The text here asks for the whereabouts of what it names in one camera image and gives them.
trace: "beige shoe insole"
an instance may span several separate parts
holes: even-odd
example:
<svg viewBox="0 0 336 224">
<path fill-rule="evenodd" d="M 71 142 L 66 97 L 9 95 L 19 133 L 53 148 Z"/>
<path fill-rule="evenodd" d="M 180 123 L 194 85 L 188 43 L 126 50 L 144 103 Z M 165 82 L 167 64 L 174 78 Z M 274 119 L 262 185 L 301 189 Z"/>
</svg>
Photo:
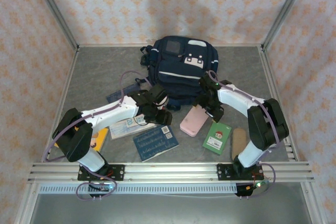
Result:
<svg viewBox="0 0 336 224">
<path fill-rule="evenodd" d="M 235 157 L 245 149 L 246 145 L 247 140 L 245 130 L 242 128 L 234 129 L 232 136 L 232 152 L 231 152 L 232 160 L 234 160 Z"/>
</svg>

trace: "gray floor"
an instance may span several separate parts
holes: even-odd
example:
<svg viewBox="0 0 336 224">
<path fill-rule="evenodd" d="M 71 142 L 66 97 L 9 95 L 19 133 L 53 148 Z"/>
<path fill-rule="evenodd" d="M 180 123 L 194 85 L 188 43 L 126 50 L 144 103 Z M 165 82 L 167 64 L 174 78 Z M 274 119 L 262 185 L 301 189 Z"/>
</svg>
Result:
<svg viewBox="0 0 336 224">
<path fill-rule="evenodd" d="M 219 54 L 219 79 L 227 79 L 238 88 L 260 98 L 270 98 L 264 70 L 257 47 L 217 47 Z M 138 47 L 80 48 L 69 90 L 62 110 L 77 108 L 90 110 L 107 104 L 106 96 L 119 90 L 118 80 L 126 70 L 137 70 L 146 74 L 146 68 L 140 66 L 141 53 Z M 135 74 L 125 77 L 126 87 L 134 83 Z M 190 137 L 180 130 L 180 122 L 191 106 L 184 106 L 173 112 L 172 129 L 179 146 L 148 162 L 230 162 L 231 136 L 224 151 L 217 155 L 202 147 L 211 120 L 204 124 L 196 137 Z M 242 127 L 248 132 L 247 119 L 239 112 L 224 106 L 222 123 L 233 129 Z M 110 134 L 102 147 L 102 155 L 108 162 L 140 162 L 133 136 L 112 140 Z M 61 155 L 54 148 L 51 157 Z M 268 155 L 265 161 L 287 161 L 285 146 L 281 146 Z"/>
<path fill-rule="evenodd" d="M 83 202 L 75 195 L 39 195 L 30 223 L 311 223 L 299 183 L 276 183 L 264 196 L 249 200 L 195 196 L 112 194 L 101 202 Z"/>
</svg>

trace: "patterned wall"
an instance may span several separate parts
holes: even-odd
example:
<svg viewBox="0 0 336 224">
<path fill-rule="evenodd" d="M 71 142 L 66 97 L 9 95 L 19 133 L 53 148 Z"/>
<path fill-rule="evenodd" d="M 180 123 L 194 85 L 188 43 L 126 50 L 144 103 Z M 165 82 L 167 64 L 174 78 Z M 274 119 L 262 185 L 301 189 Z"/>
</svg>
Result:
<svg viewBox="0 0 336 224">
<path fill-rule="evenodd" d="M 297 0 L 268 54 L 300 156 L 336 223 L 336 0 Z"/>
<path fill-rule="evenodd" d="M 261 43 L 284 1 L 56 0 L 80 44 L 146 44 L 164 35 Z"/>
<path fill-rule="evenodd" d="M 0 9 L 0 223 L 13 223 L 74 53 L 44 0 L 1 0 Z"/>
</svg>

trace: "navy backpack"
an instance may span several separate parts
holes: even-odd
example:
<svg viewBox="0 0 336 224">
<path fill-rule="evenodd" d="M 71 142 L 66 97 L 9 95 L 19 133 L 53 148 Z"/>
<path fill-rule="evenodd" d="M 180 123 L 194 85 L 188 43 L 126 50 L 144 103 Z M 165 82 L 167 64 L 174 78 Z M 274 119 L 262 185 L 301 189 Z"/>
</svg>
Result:
<svg viewBox="0 0 336 224">
<path fill-rule="evenodd" d="M 179 110 L 203 93 L 199 79 L 208 70 L 217 72 L 218 53 L 208 42 L 181 36 L 167 36 L 140 49 L 141 65 L 147 66 L 148 80 L 167 92 L 167 108 Z"/>
</svg>

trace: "yellow object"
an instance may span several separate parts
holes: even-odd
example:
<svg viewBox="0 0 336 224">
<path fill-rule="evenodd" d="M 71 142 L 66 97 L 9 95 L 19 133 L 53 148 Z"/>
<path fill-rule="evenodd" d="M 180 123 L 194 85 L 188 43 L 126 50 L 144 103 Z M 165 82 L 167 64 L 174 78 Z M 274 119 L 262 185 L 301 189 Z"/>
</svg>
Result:
<svg viewBox="0 0 336 224">
<path fill-rule="evenodd" d="M 93 147 L 95 151 L 99 152 L 101 150 L 108 132 L 109 130 L 107 128 L 103 128 L 98 132 L 98 136 L 96 138 L 91 138 L 90 146 Z"/>
</svg>

